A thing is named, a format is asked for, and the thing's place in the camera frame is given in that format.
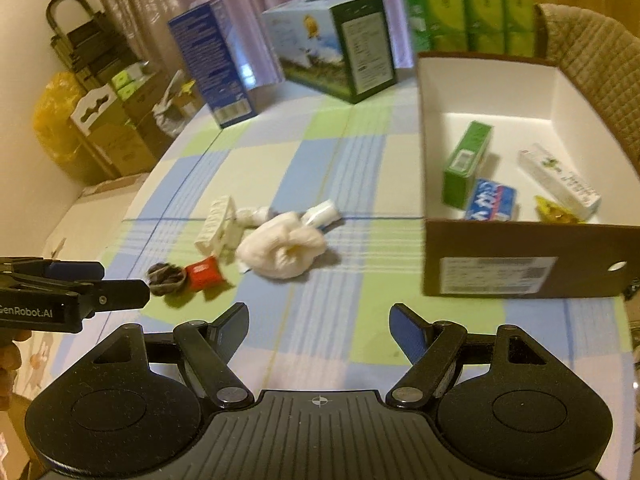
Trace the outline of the person's left hand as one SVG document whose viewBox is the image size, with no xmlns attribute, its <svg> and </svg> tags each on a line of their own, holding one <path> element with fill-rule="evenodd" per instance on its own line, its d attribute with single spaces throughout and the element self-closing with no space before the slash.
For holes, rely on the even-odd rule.
<svg viewBox="0 0 640 480">
<path fill-rule="evenodd" d="M 0 336 L 0 405 L 1 411 L 10 406 L 15 375 L 22 365 L 20 349 L 17 343 L 29 340 L 30 330 L 2 328 Z"/>
</svg>

